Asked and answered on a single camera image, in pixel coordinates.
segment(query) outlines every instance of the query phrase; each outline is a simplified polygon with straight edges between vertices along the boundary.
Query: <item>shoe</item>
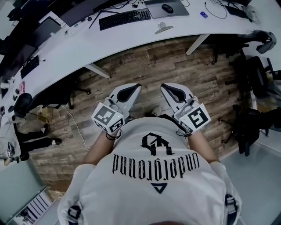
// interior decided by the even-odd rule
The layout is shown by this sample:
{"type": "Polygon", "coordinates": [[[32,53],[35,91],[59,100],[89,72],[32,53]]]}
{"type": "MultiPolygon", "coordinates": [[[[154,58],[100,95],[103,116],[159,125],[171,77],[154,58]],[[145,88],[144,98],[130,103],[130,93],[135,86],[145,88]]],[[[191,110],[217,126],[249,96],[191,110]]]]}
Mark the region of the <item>shoe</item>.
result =
{"type": "Polygon", "coordinates": [[[60,145],[62,143],[62,140],[60,138],[53,138],[52,140],[52,145],[60,145]]]}
{"type": "Polygon", "coordinates": [[[50,130],[50,127],[49,127],[49,124],[47,124],[47,123],[44,125],[44,127],[41,128],[41,131],[44,133],[45,136],[48,135],[49,130],[50,130]]]}
{"type": "Polygon", "coordinates": [[[151,114],[154,114],[155,116],[160,116],[161,112],[162,112],[161,107],[158,105],[153,108],[151,114]]]}

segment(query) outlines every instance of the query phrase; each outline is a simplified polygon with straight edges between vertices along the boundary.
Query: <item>mouse pad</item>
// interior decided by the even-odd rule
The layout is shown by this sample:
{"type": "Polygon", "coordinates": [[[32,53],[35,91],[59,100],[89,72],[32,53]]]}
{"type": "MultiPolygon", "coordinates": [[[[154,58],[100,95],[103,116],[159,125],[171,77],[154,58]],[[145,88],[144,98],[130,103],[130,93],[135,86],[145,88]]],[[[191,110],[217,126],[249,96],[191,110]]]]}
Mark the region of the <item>mouse pad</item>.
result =
{"type": "Polygon", "coordinates": [[[144,2],[152,18],[163,18],[169,16],[188,16],[189,13],[180,0],[151,0],[144,2]],[[168,13],[162,9],[162,5],[168,5],[173,9],[173,13],[168,13]]]}

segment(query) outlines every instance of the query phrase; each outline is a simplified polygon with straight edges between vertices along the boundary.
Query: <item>shoulder strap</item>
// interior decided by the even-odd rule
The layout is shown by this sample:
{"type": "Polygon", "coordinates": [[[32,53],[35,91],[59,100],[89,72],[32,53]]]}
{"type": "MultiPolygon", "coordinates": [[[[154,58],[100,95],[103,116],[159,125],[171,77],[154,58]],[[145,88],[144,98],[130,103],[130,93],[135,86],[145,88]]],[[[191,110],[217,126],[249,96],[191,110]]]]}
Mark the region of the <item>shoulder strap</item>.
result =
{"type": "Polygon", "coordinates": [[[78,218],[81,214],[81,209],[79,206],[71,206],[67,212],[67,220],[69,225],[78,225],[78,218]]]}
{"type": "Polygon", "coordinates": [[[237,216],[237,209],[238,209],[235,198],[230,194],[226,194],[224,203],[228,211],[227,225],[233,225],[237,216]]]}

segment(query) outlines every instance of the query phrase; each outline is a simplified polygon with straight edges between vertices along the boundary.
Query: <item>keyboard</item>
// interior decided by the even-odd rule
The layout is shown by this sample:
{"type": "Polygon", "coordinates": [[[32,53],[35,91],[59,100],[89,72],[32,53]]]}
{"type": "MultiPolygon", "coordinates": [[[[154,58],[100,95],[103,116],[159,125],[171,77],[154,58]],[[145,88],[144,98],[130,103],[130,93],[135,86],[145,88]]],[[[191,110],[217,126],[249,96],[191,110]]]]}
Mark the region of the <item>keyboard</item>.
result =
{"type": "Polygon", "coordinates": [[[38,55],[35,56],[32,60],[30,60],[22,69],[21,69],[21,76],[22,79],[33,71],[37,66],[39,66],[39,57],[38,55]]]}
{"type": "Polygon", "coordinates": [[[241,18],[246,18],[248,19],[247,17],[247,14],[243,11],[243,10],[240,10],[240,9],[236,9],[236,8],[233,8],[231,6],[224,6],[227,11],[231,14],[231,15],[234,15],[234,16],[239,16],[241,18]]]}
{"type": "Polygon", "coordinates": [[[114,26],[148,19],[151,19],[148,9],[139,9],[118,13],[116,15],[100,19],[100,30],[105,30],[114,26]]]}

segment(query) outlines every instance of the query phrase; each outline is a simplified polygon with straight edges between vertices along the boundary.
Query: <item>computer mouse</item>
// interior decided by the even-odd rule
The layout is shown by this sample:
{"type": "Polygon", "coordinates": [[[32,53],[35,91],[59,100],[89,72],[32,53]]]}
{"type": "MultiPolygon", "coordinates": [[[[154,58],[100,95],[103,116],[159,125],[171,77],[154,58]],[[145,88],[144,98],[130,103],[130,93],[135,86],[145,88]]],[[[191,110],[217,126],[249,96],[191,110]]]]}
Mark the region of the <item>computer mouse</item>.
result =
{"type": "Polygon", "coordinates": [[[167,5],[167,4],[163,4],[163,5],[162,5],[162,9],[165,10],[167,13],[173,13],[173,12],[174,12],[173,8],[170,7],[170,6],[167,5]]]}

